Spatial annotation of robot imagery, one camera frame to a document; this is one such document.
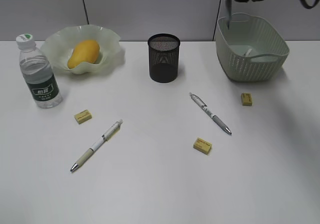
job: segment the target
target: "yellow mango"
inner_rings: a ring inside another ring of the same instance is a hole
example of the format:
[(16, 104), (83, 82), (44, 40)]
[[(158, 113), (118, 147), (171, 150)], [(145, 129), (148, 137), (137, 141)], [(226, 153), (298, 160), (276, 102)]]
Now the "yellow mango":
[(84, 40), (79, 42), (68, 60), (68, 68), (72, 69), (82, 62), (94, 64), (99, 56), (100, 46), (95, 40)]

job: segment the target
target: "green bottle label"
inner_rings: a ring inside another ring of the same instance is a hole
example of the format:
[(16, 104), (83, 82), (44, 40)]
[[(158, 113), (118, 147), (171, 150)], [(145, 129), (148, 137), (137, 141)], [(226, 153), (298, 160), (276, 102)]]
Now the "green bottle label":
[(46, 102), (55, 98), (59, 93), (59, 88), (55, 79), (55, 76), (52, 74), (52, 77), (42, 83), (30, 84), (26, 83), (31, 91), (33, 99), (38, 102)]

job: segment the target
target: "plastic basket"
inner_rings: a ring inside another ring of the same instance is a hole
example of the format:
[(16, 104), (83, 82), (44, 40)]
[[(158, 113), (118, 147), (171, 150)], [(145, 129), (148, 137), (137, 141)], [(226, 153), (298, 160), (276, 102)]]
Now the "plastic basket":
[(226, 75), (237, 82), (272, 79), (290, 50), (265, 19), (246, 13), (232, 15), (230, 29), (225, 17), (218, 20), (216, 53)]

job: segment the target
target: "water bottle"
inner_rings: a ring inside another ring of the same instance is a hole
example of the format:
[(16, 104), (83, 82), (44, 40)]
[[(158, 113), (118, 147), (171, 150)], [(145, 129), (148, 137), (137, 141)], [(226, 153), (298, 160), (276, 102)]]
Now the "water bottle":
[(20, 52), (20, 69), (35, 103), (40, 108), (53, 108), (62, 101), (62, 96), (47, 57), (36, 47), (32, 35), (17, 36)]

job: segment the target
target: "yellow eraser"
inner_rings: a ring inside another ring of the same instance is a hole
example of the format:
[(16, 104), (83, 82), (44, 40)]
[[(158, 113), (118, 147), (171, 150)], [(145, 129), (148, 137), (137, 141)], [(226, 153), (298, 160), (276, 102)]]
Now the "yellow eraser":
[(84, 123), (85, 121), (88, 121), (92, 118), (91, 113), (88, 110), (84, 110), (76, 115), (74, 115), (75, 120), (78, 122), (78, 124)]
[(250, 93), (242, 93), (241, 101), (243, 106), (252, 106), (252, 98)]
[(197, 149), (198, 151), (208, 155), (208, 153), (211, 150), (211, 143), (202, 140), (201, 138), (197, 138), (197, 140), (195, 141), (195, 143), (193, 144), (193, 148)]

